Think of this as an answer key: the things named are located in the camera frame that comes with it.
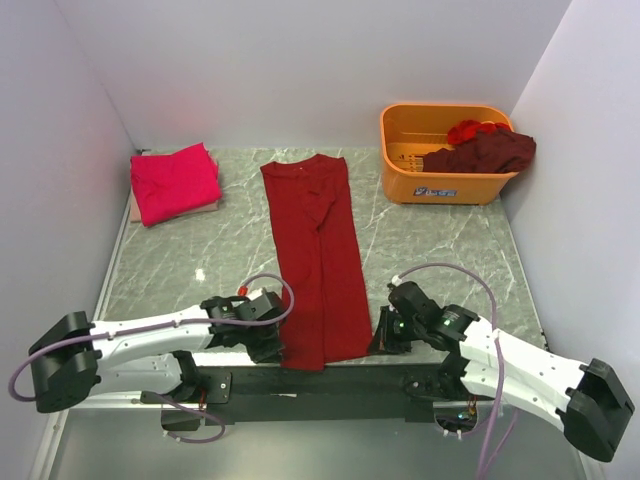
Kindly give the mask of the red t shirt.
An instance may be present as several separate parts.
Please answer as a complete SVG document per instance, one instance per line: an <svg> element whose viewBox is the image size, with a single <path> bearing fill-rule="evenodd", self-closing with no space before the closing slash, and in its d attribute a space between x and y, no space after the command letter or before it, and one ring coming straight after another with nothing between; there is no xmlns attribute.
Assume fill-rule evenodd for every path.
<svg viewBox="0 0 640 480"><path fill-rule="evenodd" d="M361 358L372 327L342 158L316 154L261 168L285 300L280 329L285 368L320 371Z"/></svg>

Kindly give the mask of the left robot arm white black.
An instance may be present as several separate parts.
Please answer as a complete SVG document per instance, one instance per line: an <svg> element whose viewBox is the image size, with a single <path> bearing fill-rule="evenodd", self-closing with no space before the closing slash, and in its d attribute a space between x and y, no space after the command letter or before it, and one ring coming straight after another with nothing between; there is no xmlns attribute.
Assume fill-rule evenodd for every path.
<svg viewBox="0 0 640 480"><path fill-rule="evenodd" d="M277 293L260 289L119 322L69 313L29 349L36 409L53 413L130 391L189 401L205 387L194 354L242 345L252 362L276 363L279 327L289 312Z"/></svg>

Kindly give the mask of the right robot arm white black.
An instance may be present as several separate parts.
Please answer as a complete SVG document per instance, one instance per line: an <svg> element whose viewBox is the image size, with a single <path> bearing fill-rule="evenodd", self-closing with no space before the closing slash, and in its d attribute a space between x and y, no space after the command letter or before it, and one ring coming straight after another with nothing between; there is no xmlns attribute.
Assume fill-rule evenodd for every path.
<svg viewBox="0 0 640 480"><path fill-rule="evenodd" d="M440 307L413 281L391 283L388 300L370 353L401 355L423 341L446 354L435 379L407 381L409 393L501 399L558 428L588 457L612 461L635 406L611 365L558 356L464 307Z"/></svg>

